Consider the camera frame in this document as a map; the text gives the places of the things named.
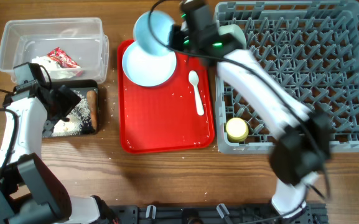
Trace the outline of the small light blue plate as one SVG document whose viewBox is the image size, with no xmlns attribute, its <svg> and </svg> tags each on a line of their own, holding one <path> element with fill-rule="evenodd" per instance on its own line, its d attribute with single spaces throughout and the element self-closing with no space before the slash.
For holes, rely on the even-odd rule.
<svg viewBox="0 0 359 224">
<path fill-rule="evenodd" d="M 162 11 L 145 12 L 135 23 L 133 36 L 139 46 L 148 54 L 155 56 L 167 55 L 166 48 L 174 25 L 173 18 Z"/>
</svg>

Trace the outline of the green bowl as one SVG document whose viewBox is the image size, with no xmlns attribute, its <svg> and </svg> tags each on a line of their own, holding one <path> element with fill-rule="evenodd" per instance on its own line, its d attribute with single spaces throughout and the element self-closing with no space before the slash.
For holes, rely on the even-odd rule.
<svg viewBox="0 0 359 224">
<path fill-rule="evenodd" d="M 243 49 L 247 49 L 246 37 L 243 30 L 236 24 L 230 24 L 225 26 L 220 26 L 218 28 L 220 35 L 231 34 L 236 40 L 242 44 Z"/>
</svg>

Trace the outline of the white plastic spoon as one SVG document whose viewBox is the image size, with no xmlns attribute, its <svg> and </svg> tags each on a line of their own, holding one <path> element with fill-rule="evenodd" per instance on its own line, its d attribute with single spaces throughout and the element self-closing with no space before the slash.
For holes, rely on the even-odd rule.
<svg viewBox="0 0 359 224">
<path fill-rule="evenodd" d="M 204 112 L 201 96 L 198 90 L 199 77 L 197 75 L 197 72 L 194 70 L 191 70 L 189 72 L 189 83 L 193 86 L 197 114 L 199 116 L 203 116 L 205 112 Z"/>
</svg>

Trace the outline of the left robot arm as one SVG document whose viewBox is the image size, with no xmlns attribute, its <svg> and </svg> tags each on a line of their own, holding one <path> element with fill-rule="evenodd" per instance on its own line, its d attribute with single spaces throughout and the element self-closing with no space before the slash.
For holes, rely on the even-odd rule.
<svg viewBox="0 0 359 224">
<path fill-rule="evenodd" d="M 6 127 L 0 148 L 0 223 L 102 223 L 114 213 L 96 195 L 68 194 L 41 159 L 42 138 L 65 120 L 81 98 L 65 85 L 52 87 L 37 63 L 14 67 L 17 86 L 0 112 Z"/>
</svg>

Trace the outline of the white tissue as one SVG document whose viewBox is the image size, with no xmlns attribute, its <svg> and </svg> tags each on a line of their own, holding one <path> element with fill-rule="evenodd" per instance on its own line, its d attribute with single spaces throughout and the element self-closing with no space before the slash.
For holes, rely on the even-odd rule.
<svg viewBox="0 0 359 224">
<path fill-rule="evenodd" d="M 31 60 L 32 63 L 37 63 L 46 68 L 51 79 L 62 80 L 74 77 L 80 77 L 82 71 L 71 71 L 68 67 L 64 67 L 61 62 L 54 60 L 48 56 L 36 57 Z"/>
</svg>

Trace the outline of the red strawberry cake wrapper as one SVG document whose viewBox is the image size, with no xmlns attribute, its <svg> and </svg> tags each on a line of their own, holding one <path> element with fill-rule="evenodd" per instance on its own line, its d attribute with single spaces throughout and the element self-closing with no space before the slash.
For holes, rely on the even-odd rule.
<svg viewBox="0 0 359 224">
<path fill-rule="evenodd" d="M 62 68 L 80 68 L 79 64 L 68 56 L 60 47 L 53 49 L 47 56 L 51 60 L 57 62 Z"/>
</svg>

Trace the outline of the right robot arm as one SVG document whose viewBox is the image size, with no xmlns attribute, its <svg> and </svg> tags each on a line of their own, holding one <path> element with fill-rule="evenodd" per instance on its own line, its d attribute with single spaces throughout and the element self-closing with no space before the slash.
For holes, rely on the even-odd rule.
<svg viewBox="0 0 359 224">
<path fill-rule="evenodd" d="M 269 154 L 277 177 L 271 205 L 280 218 L 295 217 L 331 158 L 329 117 L 288 94 L 233 34 L 219 32 L 205 1 L 181 1 L 180 10 L 187 29 L 172 34 L 169 47 L 214 65 L 264 121 L 277 141 Z"/>
</svg>

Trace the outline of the yellow plastic cup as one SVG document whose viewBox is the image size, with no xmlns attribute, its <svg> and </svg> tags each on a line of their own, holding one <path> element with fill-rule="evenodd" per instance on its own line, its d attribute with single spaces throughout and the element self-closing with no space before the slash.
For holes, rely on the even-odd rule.
<svg viewBox="0 0 359 224">
<path fill-rule="evenodd" d="M 225 130 L 230 142 L 242 142 L 248 134 L 249 128 L 247 123 L 241 118 L 231 118 L 226 122 Z"/>
</svg>

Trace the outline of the large light blue plate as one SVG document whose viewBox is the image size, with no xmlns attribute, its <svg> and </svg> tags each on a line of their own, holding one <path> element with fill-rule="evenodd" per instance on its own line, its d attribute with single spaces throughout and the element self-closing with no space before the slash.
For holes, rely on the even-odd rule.
<svg viewBox="0 0 359 224">
<path fill-rule="evenodd" d="M 174 74 L 177 57 L 174 52 L 163 56 L 148 54 L 133 42 L 124 51 L 121 65 L 130 81 L 139 86 L 153 87 L 163 84 Z"/>
</svg>

